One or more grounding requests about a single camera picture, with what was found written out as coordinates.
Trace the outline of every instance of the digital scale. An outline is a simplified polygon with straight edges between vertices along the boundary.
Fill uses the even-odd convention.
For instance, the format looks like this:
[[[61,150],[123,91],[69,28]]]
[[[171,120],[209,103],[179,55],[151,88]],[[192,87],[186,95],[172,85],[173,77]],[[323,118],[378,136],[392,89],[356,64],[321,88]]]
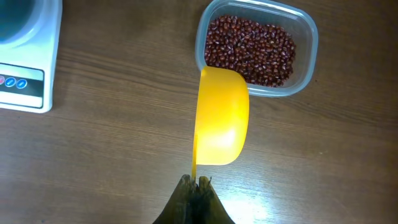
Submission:
[[[0,0],[0,108],[52,107],[62,0]]]

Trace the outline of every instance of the wooden table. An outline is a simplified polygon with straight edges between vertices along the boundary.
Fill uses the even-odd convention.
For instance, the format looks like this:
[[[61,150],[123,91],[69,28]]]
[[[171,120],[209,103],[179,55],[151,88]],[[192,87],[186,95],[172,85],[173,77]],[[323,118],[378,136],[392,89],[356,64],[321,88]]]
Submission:
[[[152,223],[190,172],[210,0],[64,0],[53,109],[0,110],[0,223]],[[283,0],[320,35],[310,84],[251,97],[236,223],[398,223],[398,3]]]

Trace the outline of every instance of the plastic container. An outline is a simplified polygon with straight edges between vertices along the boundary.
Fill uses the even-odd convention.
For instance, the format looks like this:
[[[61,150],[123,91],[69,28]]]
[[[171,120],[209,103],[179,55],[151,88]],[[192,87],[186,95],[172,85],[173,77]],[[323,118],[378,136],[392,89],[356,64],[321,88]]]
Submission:
[[[206,65],[205,44],[210,21],[223,15],[251,19],[260,24],[283,27],[297,46],[293,74],[283,86],[273,88],[248,84],[249,94],[266,97],[289,96],[302,90],[312,78],[318,49],[318,29],[313,19],[305,12],[272,1],[214,0],[203,12],[195,44],[195,58],[200,70]]]

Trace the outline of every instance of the yellow scoop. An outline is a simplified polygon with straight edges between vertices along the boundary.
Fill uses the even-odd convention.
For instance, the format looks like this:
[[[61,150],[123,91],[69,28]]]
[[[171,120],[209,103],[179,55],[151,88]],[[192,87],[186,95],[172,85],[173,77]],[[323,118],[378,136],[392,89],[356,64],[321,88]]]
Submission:
[[[232,70],[201,71],[192,178],[198,165],[225,165],[241,153],[249,121],[249,92],[243,77]]]

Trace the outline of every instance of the red bean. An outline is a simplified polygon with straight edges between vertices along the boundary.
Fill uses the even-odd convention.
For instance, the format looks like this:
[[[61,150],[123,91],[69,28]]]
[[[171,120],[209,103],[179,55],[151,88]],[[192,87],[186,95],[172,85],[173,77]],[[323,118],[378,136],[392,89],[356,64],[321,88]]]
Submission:
[[[295,49],[282,27],[221,16],[210,22],[205,61],[237,71],[248,83],[277,87],[293,73]]]

